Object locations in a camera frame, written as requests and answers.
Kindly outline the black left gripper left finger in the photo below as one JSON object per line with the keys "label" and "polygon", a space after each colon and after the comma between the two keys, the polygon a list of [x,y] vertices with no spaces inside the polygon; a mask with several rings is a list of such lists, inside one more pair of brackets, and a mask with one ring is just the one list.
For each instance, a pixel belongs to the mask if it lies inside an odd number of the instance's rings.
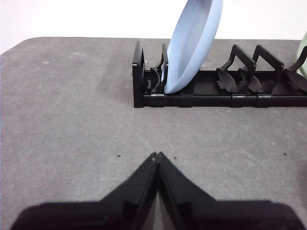
{"label": "black left gripper left finger", "polygon": [[155,199],[158,154],[152,153],[99,201],[43,203],[24,209],[13,230],[139,230]]}

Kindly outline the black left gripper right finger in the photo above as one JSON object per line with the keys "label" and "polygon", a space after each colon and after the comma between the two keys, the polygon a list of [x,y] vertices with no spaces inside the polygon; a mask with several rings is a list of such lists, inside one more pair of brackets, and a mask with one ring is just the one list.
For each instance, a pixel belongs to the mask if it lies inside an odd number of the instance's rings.
{"label": "black left gripper right finger", "polygon": [[178,230],[301,230],[293,209],[269,200],[218,201],[158,153],[159,193]]}

